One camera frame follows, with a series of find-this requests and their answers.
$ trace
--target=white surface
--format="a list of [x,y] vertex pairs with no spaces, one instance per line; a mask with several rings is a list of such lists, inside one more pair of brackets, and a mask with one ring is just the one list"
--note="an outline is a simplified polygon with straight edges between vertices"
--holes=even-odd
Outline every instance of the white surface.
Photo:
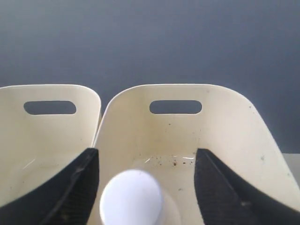
[[[28,101],[70,101],[75,114],[30,115]],[[78,85],[0,88],[0,206],[38,187],[92,145],[101,101]]]
[[[149,106],[156,100],[197,100],[202,111],[152,114]],[[300,210],[299,187],[258,111],[224,87],[161,84],[125,90],[110,101],[94,146],[100,149],[97,201],[113,176],[139,168],[168,192],[182,224],[198,225],[202,217],[194,190],[195,151],[207,148],[252,185]],[[88,224],[100,224],[98,204]]]
[[149,173],[128,170],[113,177],[100,200],[104,225],[161,225],[163,195]]

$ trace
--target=dark gray background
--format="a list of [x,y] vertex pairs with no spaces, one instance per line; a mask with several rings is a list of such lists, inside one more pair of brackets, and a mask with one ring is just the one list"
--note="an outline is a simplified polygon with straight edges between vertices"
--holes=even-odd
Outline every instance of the dark gray background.
[[0,86],[81,84],[105,107],[138,84],[218,84],[300,153],[299,75],[298,0],[0,1]]

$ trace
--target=plastic bin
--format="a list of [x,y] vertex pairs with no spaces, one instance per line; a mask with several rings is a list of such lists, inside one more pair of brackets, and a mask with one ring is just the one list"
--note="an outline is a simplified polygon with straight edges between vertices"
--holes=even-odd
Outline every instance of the plastic bin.
[[[40,111],[48,104],[75,106],[73,114],[32,115],[25,103],[43,104]],[[83,86],[0,88],[0,206],[41,185],[91,146],[100,112],[98,94]]]
[[[150,104],[158,100],[196,100],[202,110],[153,114]],[[228,88],[157,84],[125,90],[109,103],[94,146],[100,150],[100,186],[89,225],[101,224],[98,202],[107,182],[129,168],[158,179],[176,202],[181,224],[200,224],[193,180],[197,148],[213,151],[252,185],[300,210],[299,187],[264,121],[249,100]]]

